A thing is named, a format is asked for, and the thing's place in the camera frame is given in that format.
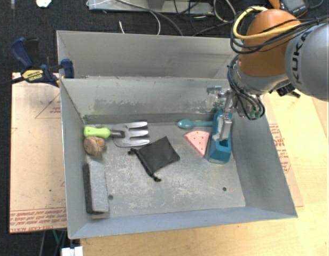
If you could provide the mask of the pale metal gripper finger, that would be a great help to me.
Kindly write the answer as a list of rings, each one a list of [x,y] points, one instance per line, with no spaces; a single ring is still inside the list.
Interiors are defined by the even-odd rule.
[[[214,104],[218,102],[222,92],[221,86],[213,86],[207,88],[206,110],[212,110]]]
[[[215,119],[216,131],[212,138],[214,141],[228,140],[231,133],[232,117],[229,114],[221,113]]]

